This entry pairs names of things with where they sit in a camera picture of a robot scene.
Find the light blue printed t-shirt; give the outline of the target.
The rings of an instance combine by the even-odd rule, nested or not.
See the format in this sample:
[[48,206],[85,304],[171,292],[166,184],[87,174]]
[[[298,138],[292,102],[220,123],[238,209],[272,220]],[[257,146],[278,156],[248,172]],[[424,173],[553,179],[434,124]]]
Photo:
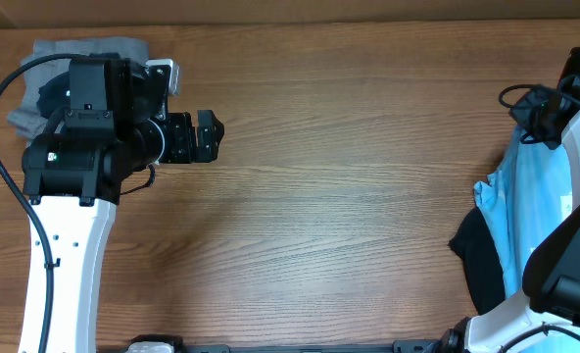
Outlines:
[[487,179],[474,186],[475,204],[489,230],[490,255],[477,261],[496,265],[491,283],[499,301],[469,323],[466,346],[471,352],[580,352],[580,342],[547,329],[513,347],[508,344],[542,325],[580,328],[551,314],[533,312],[522,291],[526,264],[534,250],[573,211],[569,161],[563,147],[525,144],[525,130],[517,126],[503,159]]

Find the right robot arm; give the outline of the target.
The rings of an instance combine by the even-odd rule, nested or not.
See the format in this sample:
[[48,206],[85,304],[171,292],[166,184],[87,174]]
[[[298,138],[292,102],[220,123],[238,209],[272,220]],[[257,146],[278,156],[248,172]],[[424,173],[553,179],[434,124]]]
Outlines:
[[449,243],[477,313],[432,352],[580,352],[580,47],[556,86],[519,90],[507,152]]

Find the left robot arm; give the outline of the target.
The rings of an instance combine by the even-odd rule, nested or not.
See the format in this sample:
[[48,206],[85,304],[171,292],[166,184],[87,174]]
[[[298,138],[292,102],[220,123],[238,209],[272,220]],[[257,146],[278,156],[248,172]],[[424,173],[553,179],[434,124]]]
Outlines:
[[47,123],[22,157],[23,192],[36,214],[23,352],[92,352],[102,262],[132,174],[158,164],[210,163],[223,124],[210,110],[172,113],[179,67],[118,55],[71,60],[39,90]]

